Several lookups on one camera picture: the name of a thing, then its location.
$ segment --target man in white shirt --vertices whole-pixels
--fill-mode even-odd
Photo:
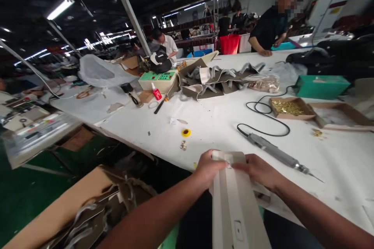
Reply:
[[[176,60],[175,55],[178,53],[178,48],[171,36],[165,35],[161,30],[155,28],[153,30],[153,39],[166,48],[166,54],[169,58]]]

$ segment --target green floor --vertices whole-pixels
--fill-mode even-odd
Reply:
[[[58,153],[67,161],[74,161],[74,171],[81,176],[87,174],[101,159],[97,152],[115,143],[100,136],[94,138],[76,153],[59,149]],[[30,163],[65,171],[53,155],[39,154]],[[3,143],[0,142],[0,247],[3,247],[18,231],[39,215],[47,206],[69,189],[79,178],[70,179],[26,168],[11,170]]]

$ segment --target yellow tape roll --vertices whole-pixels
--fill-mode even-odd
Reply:
[[[182,136],[183,137],[190,137],[191,131],[189,129],[182,130]]]

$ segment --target plastic bag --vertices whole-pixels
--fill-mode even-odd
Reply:
[[[270,75],[257,81],[250,81],[248,86],[258,91],[277,93],[279,91],[279,79],[274,75]]]
[[[85,55],[79,62],[79,77],[91,86],[109,88],[137,78],[124,71],[119,64],[113,65],[93,54]]]
[[[290,63],[277,63],[269,71],[262,71],[261,74],[273,75],[279,77],[282,86],[293,86],[296,84],[300,75],[307,74],[307,68],[304,65]]]

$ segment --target red glue bottle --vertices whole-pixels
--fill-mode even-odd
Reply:
[[[152,90],[153,90],[153,95],[155,96],[156,100],[160,100],[162,98],[162,95],[160,91],[155,87],[154,83],[152,83]]]

